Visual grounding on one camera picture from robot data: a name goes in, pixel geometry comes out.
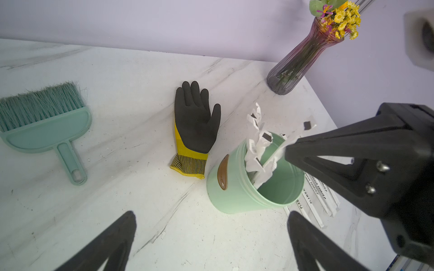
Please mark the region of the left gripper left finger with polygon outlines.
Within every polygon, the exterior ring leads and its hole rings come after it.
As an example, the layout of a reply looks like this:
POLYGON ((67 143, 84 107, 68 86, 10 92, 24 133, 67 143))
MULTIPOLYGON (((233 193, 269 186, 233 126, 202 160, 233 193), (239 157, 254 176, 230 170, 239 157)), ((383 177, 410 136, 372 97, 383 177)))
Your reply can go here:
POLYGON ((97 271, 102 266, 106 271, 125 270, 136 229, 136 216, 127 211, 57 270, 97 271))

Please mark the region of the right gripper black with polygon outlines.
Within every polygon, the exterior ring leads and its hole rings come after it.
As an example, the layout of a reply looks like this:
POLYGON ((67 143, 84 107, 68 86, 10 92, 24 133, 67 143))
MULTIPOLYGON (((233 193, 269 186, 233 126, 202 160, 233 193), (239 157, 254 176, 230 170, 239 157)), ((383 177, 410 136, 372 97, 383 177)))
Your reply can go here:
POLYGON ((434 264, 434 111, 383 103, 376 117, 301 138, 285 159, 372 217, 393 250, 434 264))

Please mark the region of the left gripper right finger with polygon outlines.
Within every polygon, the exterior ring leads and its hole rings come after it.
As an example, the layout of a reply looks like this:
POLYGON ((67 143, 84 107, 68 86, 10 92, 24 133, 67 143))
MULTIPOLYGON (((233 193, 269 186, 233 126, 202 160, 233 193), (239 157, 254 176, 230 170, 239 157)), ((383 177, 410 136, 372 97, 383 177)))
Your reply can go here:
POLYGON ((300 271, 365 271, 337 244, 298 212, 291 212, 287 229, 300 271))

